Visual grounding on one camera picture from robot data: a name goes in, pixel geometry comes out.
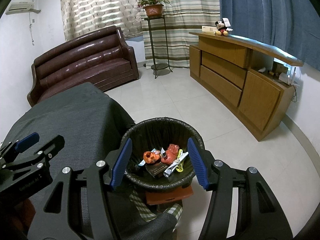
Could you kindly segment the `yellow snack wrapper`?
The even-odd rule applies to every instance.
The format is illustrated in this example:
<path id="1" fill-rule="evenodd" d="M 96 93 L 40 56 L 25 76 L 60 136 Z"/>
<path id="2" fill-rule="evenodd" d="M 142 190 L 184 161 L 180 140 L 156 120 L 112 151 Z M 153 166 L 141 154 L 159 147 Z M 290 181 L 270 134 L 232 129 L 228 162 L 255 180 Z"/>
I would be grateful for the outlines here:
<path id="1" fill-rule="evenodd" d="M 184 152 L 182 149 L 179 149 L 177 159 L 176 159 L 178 161 L 178 165 L 175 168 L 177 172 L 183 172 L 183 163 L 184 163 L 183 158 L 184 158 Z"/>

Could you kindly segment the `red plastic bag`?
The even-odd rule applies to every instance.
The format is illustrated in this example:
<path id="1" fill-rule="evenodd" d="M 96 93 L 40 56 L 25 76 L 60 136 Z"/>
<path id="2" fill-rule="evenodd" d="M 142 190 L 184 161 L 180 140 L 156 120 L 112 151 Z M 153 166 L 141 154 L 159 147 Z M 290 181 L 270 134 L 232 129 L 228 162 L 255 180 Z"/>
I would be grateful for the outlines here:
<path id="1" fill-rule="evenodd" d="M 165 151 L 165 157 L 161 158 L 161 162 L 166 165 L 171 165 L 177 159 L 179 149 L 180 147 L 178 145 L 170 144 Z"/>

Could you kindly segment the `white tube green print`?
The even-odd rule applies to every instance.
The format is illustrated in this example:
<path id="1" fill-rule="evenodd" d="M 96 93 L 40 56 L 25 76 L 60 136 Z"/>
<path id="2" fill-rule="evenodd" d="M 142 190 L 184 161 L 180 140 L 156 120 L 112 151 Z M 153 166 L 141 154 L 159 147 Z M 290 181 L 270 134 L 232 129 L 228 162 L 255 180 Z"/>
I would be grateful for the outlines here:
<path id="1" fill-rule="evenodd" d="M 189 152 L 184 152 L 184 160 L 185 158 L 189 155 Z M 171 176 L 171 174 L 176 171 L 175 168 L 178 165 L 178 161 L 175 160 L 164 172 L 163 175 L 168 178 L 169 176 Z"/>

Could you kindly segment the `green gold tube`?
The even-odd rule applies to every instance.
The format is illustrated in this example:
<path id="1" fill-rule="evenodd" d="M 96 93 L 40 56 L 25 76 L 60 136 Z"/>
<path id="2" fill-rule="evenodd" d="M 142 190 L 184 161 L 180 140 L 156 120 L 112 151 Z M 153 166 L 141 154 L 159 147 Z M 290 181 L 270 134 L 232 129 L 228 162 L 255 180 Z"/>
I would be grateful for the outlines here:
<path id="1" fill-rule="evenodd" d="M 156 178 L 157 176 L 161 176 L 168 167 L 169 166 L 167 164 L 159 162 L 152 165 L 146 165 L 145 168 L 153 178 Z"/>

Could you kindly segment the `white knotted paper wrapper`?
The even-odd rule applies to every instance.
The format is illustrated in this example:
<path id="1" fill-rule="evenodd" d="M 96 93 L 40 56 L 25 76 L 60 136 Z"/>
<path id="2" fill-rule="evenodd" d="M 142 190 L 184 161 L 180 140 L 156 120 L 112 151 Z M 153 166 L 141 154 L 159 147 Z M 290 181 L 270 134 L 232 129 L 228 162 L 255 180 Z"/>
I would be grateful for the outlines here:
<path id="1" fill-rule="evenodd" d="M 161 148 L 160 154 L 162 158 L 165 158 L 167 156 L 166 151 L 163 148 Z"/>

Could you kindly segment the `black wicker trash bin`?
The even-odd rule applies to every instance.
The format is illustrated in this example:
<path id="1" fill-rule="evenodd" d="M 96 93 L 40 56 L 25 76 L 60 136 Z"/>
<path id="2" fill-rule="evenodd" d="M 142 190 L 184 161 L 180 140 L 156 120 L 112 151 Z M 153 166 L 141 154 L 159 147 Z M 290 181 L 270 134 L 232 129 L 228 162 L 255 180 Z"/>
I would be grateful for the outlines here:
<path id="1" fill-rule="evenodd" d="M 173 172 L 168 178 L 164 175 L 153 177 L 144 167 L 138 167 L 143 153 L 152 149 L 166 149 L 170 144 L 178 145 L 184 152 L 188 150 L 188 139 L 194 137 L 201 149 L 204 142 L 196 129 L 188 123 L 169 117 L 152 118 L 141 121 L 124 134 L 122 142 L 132 140 L 132 153 L 126 167 L 126 178 L 139 190 L 150 192 L 171 191 L 187 187 L 195 177 L 189 157 L 183 164 L 183 172 Z"/>

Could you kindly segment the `orange plastic stool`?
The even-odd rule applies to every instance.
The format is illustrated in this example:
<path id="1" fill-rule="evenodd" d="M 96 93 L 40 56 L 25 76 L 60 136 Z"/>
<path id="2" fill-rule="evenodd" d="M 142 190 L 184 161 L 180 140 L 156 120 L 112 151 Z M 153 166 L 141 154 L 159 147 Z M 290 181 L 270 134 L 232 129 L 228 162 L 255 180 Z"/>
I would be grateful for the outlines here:
<path id="1" fill-rule="evenodd" d="M 176 202 L 189 198 L 194 194 L 191 185 L 188 187 L 178 187 L 174 190 L 169 190 L 165 192 L 146 192 L 146 202 L 148 205 L 159 205 L 170 202 Z"/>

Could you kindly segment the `green checkered cloth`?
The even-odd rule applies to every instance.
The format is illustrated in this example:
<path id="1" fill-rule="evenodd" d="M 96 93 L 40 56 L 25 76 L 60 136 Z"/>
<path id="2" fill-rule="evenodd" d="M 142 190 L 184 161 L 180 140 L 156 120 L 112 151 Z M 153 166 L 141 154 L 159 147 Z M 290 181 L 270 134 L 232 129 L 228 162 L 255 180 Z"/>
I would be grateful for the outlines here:
<path id="1" fill-rule="evenodd" d="M 183 204 L 181 200 L 158 205 L 148 205 L 144 200 L 142 200 L 142 198 L 140 198 L 136 191 L 131 192 L 129 199 L 133 202 L 142 220 L 145 222 L 150 222 L 156 219 L 162 213 L 173 215 L 176 219 L 176 224 L 180 221 L 183 212 Z"/>

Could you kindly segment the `brown wooden cabinet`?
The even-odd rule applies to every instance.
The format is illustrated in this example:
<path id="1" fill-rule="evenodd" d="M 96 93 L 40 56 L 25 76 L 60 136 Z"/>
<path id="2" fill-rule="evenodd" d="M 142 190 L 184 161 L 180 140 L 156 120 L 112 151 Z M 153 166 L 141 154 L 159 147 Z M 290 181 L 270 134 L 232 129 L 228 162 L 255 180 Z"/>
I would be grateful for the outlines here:
<path id="1" fill-rule="evenodd" d="M 261 141 L 282 121 L 292 100 L 293 78 L 268 74 L 274 60 L 303 62 L 285 51 L 236 35 L 198 33 L 189 47 L 190 75 L 223 103 Z"/>

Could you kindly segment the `black metal plant stand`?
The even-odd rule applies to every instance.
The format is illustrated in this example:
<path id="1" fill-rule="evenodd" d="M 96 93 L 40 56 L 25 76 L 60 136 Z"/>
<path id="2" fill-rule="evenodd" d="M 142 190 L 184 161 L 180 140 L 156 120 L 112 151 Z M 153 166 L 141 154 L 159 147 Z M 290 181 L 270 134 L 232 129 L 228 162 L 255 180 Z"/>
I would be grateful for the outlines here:
<path id="1" fill-rule="evenodd" d="M 172 73 L 171 65 L 170 65 L 170 56 L 169 56 L 169 46 L 168 46 L 168 35 L 167 35 L 167 25 L 166 25 L 166 19 L 165 15 L 162 16 L 148 16 L 144 18 L 146 22 L 148 23 L 148 31 L 149 31 L 149 37 L 150 37 L 150 44 L 151 44 L 151 52 L 152 52 L 152 60 L 153 64 L 151 65 L 151 69 L 153 70 L 154 78 L 157 79 L 159 77 L 158 72 L 160 70 L 168 69 Z M 164 37 L 165 37 L 165 46 L 163 45 L 154 45 L 153 42 L 153 34 L 152 34 L 152 26 L 151 22 L 155 20 L 163 20 L 163 30 L 164 30 Z M 157 63 L 156 61 L 156 54 L 155 54 L 155 48 L 166 48 L 167 52 L 167 62 L 166 63 Z"/>

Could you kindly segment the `dark brown leather sofa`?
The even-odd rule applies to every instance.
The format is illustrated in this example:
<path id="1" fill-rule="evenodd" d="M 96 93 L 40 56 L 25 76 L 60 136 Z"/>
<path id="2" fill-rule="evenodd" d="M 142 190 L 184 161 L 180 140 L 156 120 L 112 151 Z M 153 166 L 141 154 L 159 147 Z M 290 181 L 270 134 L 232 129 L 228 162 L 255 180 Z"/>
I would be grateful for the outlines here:
<path id="1" fill-rule="evenodd" d="M 105 92 L 139 79 L 134 48 L 120 27 L 105 27 L 69 40 L 36 58 L 29 105 L 89 82 Z"/>

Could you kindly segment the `Mickey Mouse plush toy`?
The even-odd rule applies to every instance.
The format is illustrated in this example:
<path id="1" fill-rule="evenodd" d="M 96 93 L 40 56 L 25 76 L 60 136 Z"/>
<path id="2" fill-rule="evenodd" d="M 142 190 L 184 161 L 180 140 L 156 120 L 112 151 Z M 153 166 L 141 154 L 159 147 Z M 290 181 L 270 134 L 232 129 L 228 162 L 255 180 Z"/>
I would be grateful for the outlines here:
<path id="1" fill-rule="evenodd" d="M 217 30 L 215 31 L 215 35 L 217 36 L 228 36 L 227 27 L 223 21 L 215 22 Z"/>

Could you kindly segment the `white paper tag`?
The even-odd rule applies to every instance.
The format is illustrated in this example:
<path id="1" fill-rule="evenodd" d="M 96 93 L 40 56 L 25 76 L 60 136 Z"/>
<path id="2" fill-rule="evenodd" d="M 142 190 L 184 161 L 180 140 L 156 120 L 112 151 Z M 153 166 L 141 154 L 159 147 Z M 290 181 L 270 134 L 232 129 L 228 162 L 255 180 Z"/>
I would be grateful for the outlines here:
<path id="1" fill-rule="evenodd" d="M 228 18 L 223 18 L 222 20 L 223 20 L 223 23 L 224 23 L 224 25 L 225 25 L 225 27 L 226 27 L 226 28 L 231 27 L 231 24 L 230 24 L 230 22 L 229 22 L 229 19 L 228 19 Z"/>

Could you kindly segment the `green striped curtain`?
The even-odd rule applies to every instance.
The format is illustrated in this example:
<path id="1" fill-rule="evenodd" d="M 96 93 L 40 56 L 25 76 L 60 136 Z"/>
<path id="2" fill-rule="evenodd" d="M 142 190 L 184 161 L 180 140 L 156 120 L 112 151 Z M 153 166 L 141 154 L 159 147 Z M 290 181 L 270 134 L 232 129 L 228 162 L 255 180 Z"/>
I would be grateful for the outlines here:
<path id="1" fill-rule="evenodd" d="M 169 0 L 163 9 L 167 25 L 168 46 L 171 67 L 189 67 L 189 46 L 198 38 L 194 32 L 200 32 L 203 25 L 213 26 L 220 20 L 219 0 Z M 142 12 L 142 31 L 147 68 L 153 64 L 148 23 Z M 163 20 L 151 22 L 154 45 L 165 46 Z M 155 48 L 157 63 L 167 62 L 166 48 Z"/>

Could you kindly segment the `blue curtain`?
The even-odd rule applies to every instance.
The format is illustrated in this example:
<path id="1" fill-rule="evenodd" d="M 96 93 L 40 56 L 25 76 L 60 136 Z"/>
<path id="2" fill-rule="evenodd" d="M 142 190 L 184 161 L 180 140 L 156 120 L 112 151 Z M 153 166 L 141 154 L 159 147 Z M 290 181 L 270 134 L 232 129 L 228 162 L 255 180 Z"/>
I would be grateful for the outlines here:
<path id="1" fill-rule="evenodd" d="M 319 69 L 319 14 L 310 0 L 220 0 L 233 33 L 276 46 Z"/>

